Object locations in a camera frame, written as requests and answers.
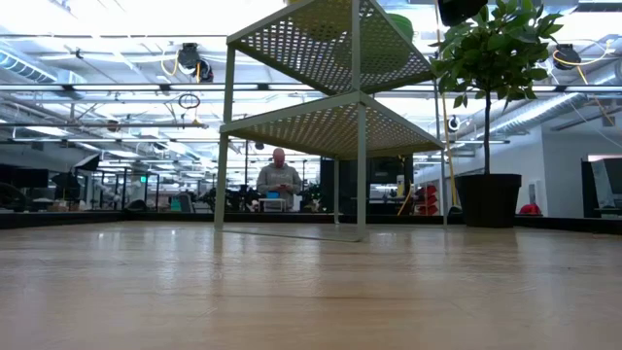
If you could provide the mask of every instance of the desk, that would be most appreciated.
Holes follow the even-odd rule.
[[[265,203],[279,203],[282,212],[285,212],[287,209],[287,203],[283,198],[260,198],[259,199],[259,210],[265,212]]]

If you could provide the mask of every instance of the man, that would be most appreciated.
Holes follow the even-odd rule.
[[[272,159],[274,162],[265,166],[259,173],[257,190],[261,194],[279,193],[279,198],[285,199],[287,210],[290,211],[294,207],[294,194],[300,192],[300,177],[294,168],[285,164],[283,149],[274,150]]]

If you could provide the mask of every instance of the wooden floor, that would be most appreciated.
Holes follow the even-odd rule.
[[[351,239],[350,227],[229,226]],[[622,240],[117,223],[0,231],[0,349],[622,349]]]

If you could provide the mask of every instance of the security camera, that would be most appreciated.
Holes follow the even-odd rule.
[[[460,129],[460,124],[461,124],[460,119],[454,116],[454,118],[447,121],[447,128],[449,129],[450,133],[455,133],[456,131],[458,131],[458,129]]]

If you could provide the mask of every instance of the perforated metal shelf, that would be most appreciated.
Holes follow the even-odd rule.
[[[351,0],[302,0],[228,37],[227,43],[328,95],[352,87]],[[361,0],[361,91],[430,80],[426,59],[375,0]]]
[[[443,144],[426,131],[361,92],[340,94],[230,122],[221,126],[221,132],[308,154],[355,159],[359,103],[366,107],[368,157],[443,148]]]

